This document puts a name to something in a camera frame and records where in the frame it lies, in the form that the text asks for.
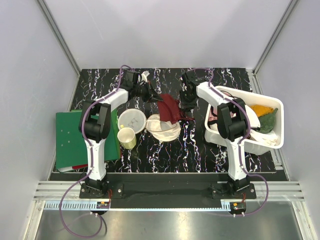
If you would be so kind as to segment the dark red bra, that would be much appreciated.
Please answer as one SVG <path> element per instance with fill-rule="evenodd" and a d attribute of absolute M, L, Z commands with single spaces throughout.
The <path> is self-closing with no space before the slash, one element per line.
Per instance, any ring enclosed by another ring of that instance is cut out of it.
<path fill-rule="evenodd" d="M 179 107 L 179 101 L 170 94 L 160 94 L 162 101 L 157 102 L 159 119 L 162 122 L 176 124 L 178 121 L 193 121 L 194 118 L 187 116 Z"/>

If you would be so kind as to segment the beige mesh laundry bag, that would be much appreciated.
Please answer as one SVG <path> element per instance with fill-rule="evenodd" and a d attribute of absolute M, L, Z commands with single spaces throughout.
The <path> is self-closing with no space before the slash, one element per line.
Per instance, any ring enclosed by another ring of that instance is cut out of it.
<path fill-rule="evenodd" d="M 161 142 L 176 140 L 181 127 L 179 122 L 161 121 L 159 114 L 152 114 L 149 118 L 139 109 L 127 109 L 120 114 L 117 120 L 118 128 L 127 127 L 134 130 L 136 134 L 147 130 L 154 138 Z"/>

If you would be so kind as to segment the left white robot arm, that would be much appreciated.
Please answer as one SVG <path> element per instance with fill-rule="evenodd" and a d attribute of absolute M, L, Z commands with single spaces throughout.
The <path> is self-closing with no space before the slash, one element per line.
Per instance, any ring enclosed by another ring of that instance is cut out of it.
<path fill-rule="evenodd" d="M 108 193 L 108 186 L 102 180 L 107 174 L 104 149 L 111 129 L 112 111 L 135 97 L 141 98 L 145 103 L 163 100 L 148 80 L 149 74 L 148 71 L 139 73 L 126 69 L 118 86 L 110 93 L 83 103 L 78 128 L 87 149 L 87 178 L 95 181 L 90 192 L 97 198 L 103 198 Z"/>

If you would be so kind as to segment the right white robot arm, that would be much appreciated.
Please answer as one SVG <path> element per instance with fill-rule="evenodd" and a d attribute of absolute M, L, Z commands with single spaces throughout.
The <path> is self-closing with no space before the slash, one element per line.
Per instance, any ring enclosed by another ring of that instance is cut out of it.
<path fill-rule="evenodd" d="M 183 73 L 181 80 L 182 90 L 179 97 L 183 111 L 193 110 L 197 99 L 205 100 L 216 109 L 218 133 L 227 147 L 228 175 L 233 180 L 227 185 L 227 192 L 230 197 L 239 198 L 245 192 L 245 186 L 240 180 L 245 179 L 248 174 L 243 141 L 251 129 L 245 102 L 241 98 L 227 96 L 205 78 L 197 78 L 192 70 Z"/>

